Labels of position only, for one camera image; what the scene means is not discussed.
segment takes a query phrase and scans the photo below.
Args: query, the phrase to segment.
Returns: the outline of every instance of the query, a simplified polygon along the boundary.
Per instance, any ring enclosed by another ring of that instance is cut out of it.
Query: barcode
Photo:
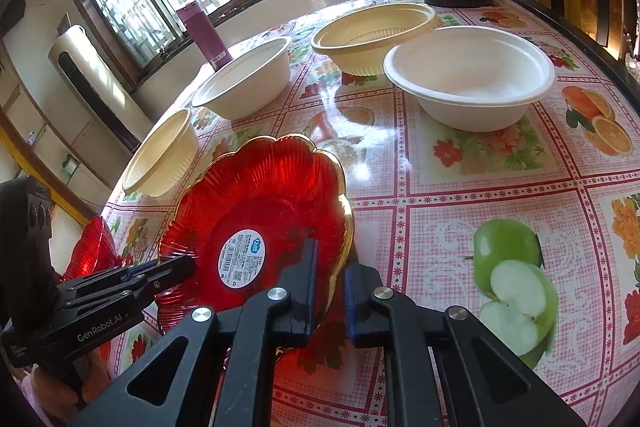
[[[222,264],[222,271],[223,272],[226,272],[226,271],[230,270],[230,268],[231,268],[231,259],[233,258],[233,256],[234,256],[234,248],[229,246],[228,250],[226,250],[226,253],[225,253],[225,261]]]

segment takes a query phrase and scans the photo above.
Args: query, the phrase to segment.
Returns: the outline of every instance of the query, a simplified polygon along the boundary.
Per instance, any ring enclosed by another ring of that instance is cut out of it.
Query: pink sleeve
[[[33,386],[31,384],[31,374],[28,374],[22,379],[22,381],[20,382],[20,390],[22,391],[24,397],[27,399],[27,402],[31,404],[33,410],[43,421],[44,425],[46,425],[47,427],[53,427],[53,425],[49,421],[49,418],[47,417],[47,414],[42,410],[42,407],[40,406],[38,399],[36,398],[36,394],[33,392]]]

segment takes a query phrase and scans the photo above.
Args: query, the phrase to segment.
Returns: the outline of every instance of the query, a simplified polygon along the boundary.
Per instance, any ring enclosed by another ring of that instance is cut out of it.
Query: silver screw
[[[394,291],[391,288],[387,288],[386,286],[378,286],[375,290],[373,290],[373,295],[378,299],[386,301],[394,296]]]
[[[207,322],[211,318],[211,310],[209,308],[196,308],[191,312],[191,318],[196,322]]]
[[[451,317],[455,321],[463,321],[469,316],[469,312],[466,311],[462,306],[452,306],[447,311],[449,313],[449,317]]]
[[[267,292],[267,296],[272,301],[282,301],[287,296],[287,291],[284,288],[276,286]]]

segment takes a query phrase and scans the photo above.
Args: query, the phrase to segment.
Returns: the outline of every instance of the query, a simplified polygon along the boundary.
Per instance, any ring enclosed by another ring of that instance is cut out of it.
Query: human hand
[[[107,371],[100,360],[100,352],[94,349],[87,355],[89,368],[82,384],[82,399],[91,402],[110,384]],[[77,413],[78,395],[68,385],[47,374],[41,367],[32,373],[33,392],[40,406],[52,416],[68,423]]]

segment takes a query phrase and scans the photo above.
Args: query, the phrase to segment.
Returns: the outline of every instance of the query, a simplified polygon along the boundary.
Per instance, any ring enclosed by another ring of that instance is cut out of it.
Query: green apple print
[[[492,219],[474,234],[474,275],[485,295],[494,298],[490,278],[495,267],[506,259],[517,259],[542,266],[538,236],[527,225],[514,219]]]
[[[494,219],[474,236],[474,275],[491,301],[480,321],[530,368],[554,340],[558,292],[544,266],[538,236],[513,219]]]

